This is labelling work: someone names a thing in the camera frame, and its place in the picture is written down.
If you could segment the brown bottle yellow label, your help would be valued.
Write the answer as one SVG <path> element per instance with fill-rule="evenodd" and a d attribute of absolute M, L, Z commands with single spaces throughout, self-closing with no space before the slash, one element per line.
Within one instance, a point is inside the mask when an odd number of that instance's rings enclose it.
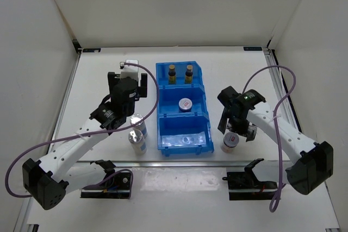
<path fill-rule="evenodd" d="M 168 82 L 170 85 L 176 84 L 176 68 L 174 64 L 169 65 Z"/>
<path fill-rule="evenodd" d="M 193 77 L 193 66 L 192 65 L 188 65 L 186 72 L 185 72 L 185 80 L 184 83 L 185 84 L 191 84 L 192 83 L 192 77 Z"/>

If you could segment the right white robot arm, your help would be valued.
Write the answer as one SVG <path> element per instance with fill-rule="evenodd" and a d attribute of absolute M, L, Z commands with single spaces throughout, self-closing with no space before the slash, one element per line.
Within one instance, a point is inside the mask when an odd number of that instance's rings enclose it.
<path fill-rule="evenodd" d="M 218 100 L 223 105 L 218 130 L 229 130 L 253 141 L 256 129 L 262 130 L 292 164 L 285 169 L 285 183 L 308 195 L 333 174 L 333 147 L 305 136 L 281 117 L 275 117 L 265 98 L 256 90 L 238 93 L 231 86 L 223 89 Z"/>

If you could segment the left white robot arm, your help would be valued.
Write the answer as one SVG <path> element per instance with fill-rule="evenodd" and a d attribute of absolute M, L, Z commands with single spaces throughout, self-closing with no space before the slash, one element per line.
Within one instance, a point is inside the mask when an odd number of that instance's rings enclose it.
<path fill-rule="evenodd" d="M 54 208 L 74 190 L 107 189 L 114 182 L 115 165 L 110 161 L 96 160 L 82 168 L 74 164 L 134 114 L 135 102 L 147 96 L 147 74 L 125 77 L 110 72 L 108 79 L 110 101 L 103 100 L 90 114 L 77 138 L 63 142 L 37 161 L 28 159 L 22 165 L 24 188 L 44 210 Z"/>

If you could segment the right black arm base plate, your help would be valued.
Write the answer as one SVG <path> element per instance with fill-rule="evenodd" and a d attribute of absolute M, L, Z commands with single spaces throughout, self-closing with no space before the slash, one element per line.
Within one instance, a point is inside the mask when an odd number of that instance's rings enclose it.
<path fill-rule="evenodd" d="M 259 181 L 246 172 L 227 172 L 229 200 L 271 200 L 278 189 L 274 181 Z"/>

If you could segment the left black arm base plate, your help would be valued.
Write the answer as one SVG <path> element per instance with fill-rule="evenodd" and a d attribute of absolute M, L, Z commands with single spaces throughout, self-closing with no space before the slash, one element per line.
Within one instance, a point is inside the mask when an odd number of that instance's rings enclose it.
<path fill-rule="evenodd" d="M 82 189 L 80 198 L 84 199 L 130 199 L 133 186 L 133 172 L 128 169 L 116 171 L 101 185 L 91 185 Z"/>

